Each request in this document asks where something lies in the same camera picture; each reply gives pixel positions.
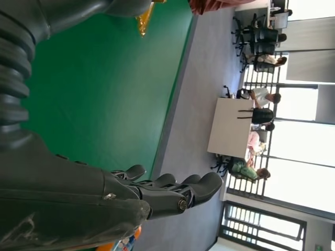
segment black office chair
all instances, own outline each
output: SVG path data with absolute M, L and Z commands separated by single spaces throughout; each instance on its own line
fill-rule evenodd
M 256 56 L 253 61 L 253 70 L 256 72 L 267 72 L 267 73 L 274 73 L 275 65 L 269 64 L 266 62 L 259 62 L 258 57 Z
M 268 28 L 253 29 L 255 42 L 278 42 L 279 32 L 278 30 Z
M 257 54 L 268 54 L 273 55 L 276 48 L 275 43 L 278 41 L 279 33 L 278 30 L 272 30 L 268 28 L 250 28 L 249 34 L 250 40 L 245 41 L 243 35 L 241 35 L 241 42 L 236 46 L 235 49 L 239 49 L 240 53 L 237 56 L 240 56 L 244 46 L 249 44 L 251 52 L 254 55 Z
M 243 71 L 245 71 L 247 66 L 257 62 L 258 57 L 260 55 L 263 55 L 263 54 L 274 55 L 275 49 L 276 49 L 275 45 L 271 44 L 271 43 L 261 43 L 261 42 L 260 43 L 251 43 L 250 44 L 250 51 L 253 55 L 256 55 L 256 57 L 255 57 L 255 60 L 253 62 L 248 62 L 247 59 L 246 58 L 246 56 L 244 54 L 243 54 L 243 56 L 240 60 L 240 62 L 242 63 L 242 68 L 240 72 L 243 73 Z
M 255 13 L 253 14 L 253 20 L 250 22 L 250 24 L 247 27 L 243 27 L 240 20 L 236 17 L 233 17 L 233 20 L 235 21 L 236 24 L 237 25 L 237 28 L 234 32 L 233 31 L 231 32 L 232 35 L 236 36 L 236 41 L 234 42 L 233 44 L 237 44 L 240 39 L 241 39 L 242 43 L 243 43 L 243 34 L 247 34 L 249 33 L 251 29 L 254 29 L 256 23 L 256 22 L 259 23 L 259 20 L 263 17 L 265 17 L 265 15 L 257 17 L 257 15 Z

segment gray floor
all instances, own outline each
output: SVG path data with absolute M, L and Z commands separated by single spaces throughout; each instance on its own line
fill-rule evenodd
M 161 174 L 178 181 L 209 172 L 213 156 L 206 152 L 215 107 L 223 85 L 237 90 L 239 59 L 232 46 L 232 9 L 199 17 L 176 102 Z M 135 251 L 205 251 L 212 245 L 221 221 L 219 193 L 182 215 L 143 225 Z

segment person's arm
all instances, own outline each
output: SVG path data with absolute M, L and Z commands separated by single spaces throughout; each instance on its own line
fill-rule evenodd
M 246 167 L 252 167 L 252 168 L 253 168 L 253 155 L 250 155 L 249 160 L 247 162 Z

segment computer monitor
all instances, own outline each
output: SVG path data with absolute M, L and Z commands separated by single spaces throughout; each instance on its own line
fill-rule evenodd
M 275 14 L 275 29 L 285 29 L 287 28 L 288 12 Z

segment white table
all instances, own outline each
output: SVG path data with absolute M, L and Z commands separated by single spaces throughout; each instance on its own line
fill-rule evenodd
M 245 158 L 247 150 L 252 113 L 238 112 L 253 107 L 253 100 L 219 98 L 208 144 L 208 152 Z
M 243 10 L 250 10 L 250 9 L 265 9 L 266 8 L 266 23 L 267 27 L 270 26 L 270 8 L 271 8 L 271 0 L 256 0 L 254 2 L 247 3 L 247 4 L 241 4 L 237 6 L 235 11 L 236 12 L 242 12 Z

